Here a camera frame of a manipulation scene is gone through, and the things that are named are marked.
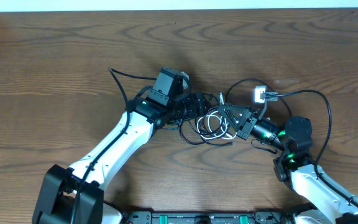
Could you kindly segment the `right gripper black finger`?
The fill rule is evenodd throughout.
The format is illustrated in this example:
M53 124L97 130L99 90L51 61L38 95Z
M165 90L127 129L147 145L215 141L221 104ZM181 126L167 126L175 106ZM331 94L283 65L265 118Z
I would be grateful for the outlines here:
M238 105L220 105L218 111L227 117L239 117L247 114L250 108L248 106Z
M230 124L230 126L235 130L235 132L238 132L241 123L244 120L243 112L240 112L238 110L221 110L220 114Z

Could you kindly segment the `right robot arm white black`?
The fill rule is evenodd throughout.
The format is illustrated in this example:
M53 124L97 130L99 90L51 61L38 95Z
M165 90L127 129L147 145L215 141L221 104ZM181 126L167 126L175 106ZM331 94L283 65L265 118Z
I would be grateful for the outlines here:
M358 197L326 175L312 158L311 121L292 116L279 126L249 106L221 105L237 136L254 137L281 154L273 160L277 179L308 203L282 213L280 223L358 223Z

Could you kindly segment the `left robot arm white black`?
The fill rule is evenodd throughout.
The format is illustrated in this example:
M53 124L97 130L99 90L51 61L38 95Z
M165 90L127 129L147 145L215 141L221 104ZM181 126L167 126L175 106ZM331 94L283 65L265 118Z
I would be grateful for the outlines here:
M137 95L116 127L69 168L55 164L45 174L32 223L121 223L123 213L105 203L110 181L138 148L166 124L202 116L211 104L202 93L182 100Z

